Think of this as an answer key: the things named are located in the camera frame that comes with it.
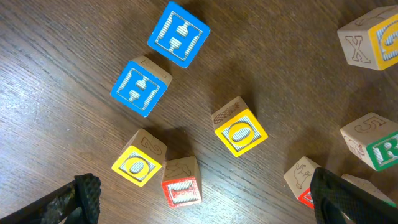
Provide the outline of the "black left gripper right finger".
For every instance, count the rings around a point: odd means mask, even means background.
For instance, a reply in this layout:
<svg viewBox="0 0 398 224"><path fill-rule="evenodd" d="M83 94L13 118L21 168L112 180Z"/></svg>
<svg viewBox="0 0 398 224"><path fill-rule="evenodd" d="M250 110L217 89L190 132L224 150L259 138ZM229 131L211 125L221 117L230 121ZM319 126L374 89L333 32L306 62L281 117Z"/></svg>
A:
<svg viewBox="0 0 398 224"><path fill-rule="evenodd" d="M310 184L318 224L397 224L397 208L367 193L322 167L317 167Z"/></svg>

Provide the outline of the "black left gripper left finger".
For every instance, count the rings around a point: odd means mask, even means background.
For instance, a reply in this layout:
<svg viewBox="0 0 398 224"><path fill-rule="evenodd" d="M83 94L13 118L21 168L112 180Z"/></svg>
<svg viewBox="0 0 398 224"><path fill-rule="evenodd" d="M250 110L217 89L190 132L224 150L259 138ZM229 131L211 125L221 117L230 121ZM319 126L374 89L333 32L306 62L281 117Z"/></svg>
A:
<svg viewBox="0 0 398 224"><path fill-rule="evenodd" d="M97 224L100 186L100 178L91 173L76 175L70 183L2 218L1 223Z"/></svg>

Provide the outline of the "green R block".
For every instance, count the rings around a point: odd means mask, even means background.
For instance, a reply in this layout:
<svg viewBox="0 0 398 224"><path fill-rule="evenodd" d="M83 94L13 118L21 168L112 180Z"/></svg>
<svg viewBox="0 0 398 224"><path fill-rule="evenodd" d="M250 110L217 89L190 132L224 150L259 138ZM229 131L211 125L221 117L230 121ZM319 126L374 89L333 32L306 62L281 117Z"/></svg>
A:
<svg viewBox="0 0 398 224"><path fill-rule="evenodd" d="M397 164L397 123L368 113L340 132L349 150L375 171Z"/></svg>
<svg viewBox="0 0 398 224"><path fill-rule="evenodd" d="M360 189L366 191L367 193L377 197L378 199L388 203L389 205L396 207L396 204L384 193L382 193L375 185L373 185L370 181L361 179L359 177L355 177L349 174L343 174L341 176L342 179L345 179L349 183L359 187Z"/></svg>

